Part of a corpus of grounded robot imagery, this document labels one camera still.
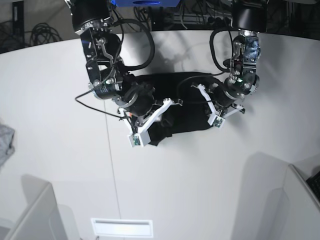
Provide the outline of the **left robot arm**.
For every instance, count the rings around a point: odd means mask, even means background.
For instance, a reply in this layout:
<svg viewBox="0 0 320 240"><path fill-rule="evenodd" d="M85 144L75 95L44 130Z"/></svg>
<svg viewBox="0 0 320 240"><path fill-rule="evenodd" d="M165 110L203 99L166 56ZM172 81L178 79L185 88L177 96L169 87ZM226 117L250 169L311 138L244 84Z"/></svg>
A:
<svg viewBox="0 0 320 240"><path fill-rule="evenodd" d="M261 56L258 33L267 30L267 8L266 0L233 0L231 27L214 30L210 35L213 62L220 71L229 74L222 86L213 91L214 103L220 108L231 107L258 89L260 77L256 71ZM231 30L238 30L238 35L231 39L231 58L222 67L216 58L214 38L220 32Z"/></svg>

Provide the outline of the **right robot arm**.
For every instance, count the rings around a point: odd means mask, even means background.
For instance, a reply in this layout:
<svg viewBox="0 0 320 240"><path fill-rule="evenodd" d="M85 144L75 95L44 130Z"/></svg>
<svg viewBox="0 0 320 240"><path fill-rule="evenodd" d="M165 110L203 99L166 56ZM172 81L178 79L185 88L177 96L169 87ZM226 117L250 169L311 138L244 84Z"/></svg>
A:
<svg viewBox="0 0 320 240"><path fill-rule="evenodd" d="M131 71L146 68L155 56L151 32L138 20L114 20L114 4L108 0L67 0L74 32L79 35L86 59L90 91L101 100L113 100L119 107L136 117L147 115L155 103L152 89L140 83ZM120 53L124 37L118 37L111 28L134 24L146 34L150 45L147 60L136 66L126 66Z"/></svg>

